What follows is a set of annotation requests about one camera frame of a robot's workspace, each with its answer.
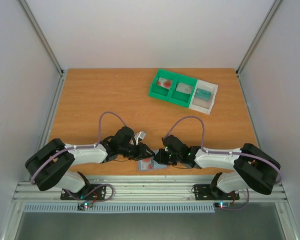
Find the red circle card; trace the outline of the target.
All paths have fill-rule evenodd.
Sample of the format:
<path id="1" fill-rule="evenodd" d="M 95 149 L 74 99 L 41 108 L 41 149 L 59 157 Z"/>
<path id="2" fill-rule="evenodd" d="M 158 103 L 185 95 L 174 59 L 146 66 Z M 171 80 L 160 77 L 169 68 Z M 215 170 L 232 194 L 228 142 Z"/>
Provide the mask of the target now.
<path id="1" fill-rule="evenodd" d="M 172 86 L 172 83 L 173 83 L 172 80 L 160 77 L 160 78 L 157 80 L 157 83 L 156 83 L 156 84 L 157 84 L 158 86 L 160 86 L 160 87 L 163 87 L 163 88 L 169 90 L 169 89 L 171 88 L 171 86 Z"/>

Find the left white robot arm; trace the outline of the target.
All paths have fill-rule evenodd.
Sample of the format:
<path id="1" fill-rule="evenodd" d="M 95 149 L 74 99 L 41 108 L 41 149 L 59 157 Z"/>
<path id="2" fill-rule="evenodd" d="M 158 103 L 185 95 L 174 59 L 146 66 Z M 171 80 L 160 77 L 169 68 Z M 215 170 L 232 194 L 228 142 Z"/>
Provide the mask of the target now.
<path id="1" fill-rule="evenodd" d="M 87 179 L 79 172 L 71 172 L 72 166 L 95 163 L 105 164 L 122 156 L 130 161 L 140 161 L 155 155 L 142 143 L 144 132 L 134 133 L 129 127 L 120 128 L 115 135 L 89 145 L 71 145 L 55 138 L 31 156 L 25 168 L 31 183 L 40 191 L 53 187 L 71 191 L 77 198 L 85 199 L 90 194 Z"/>

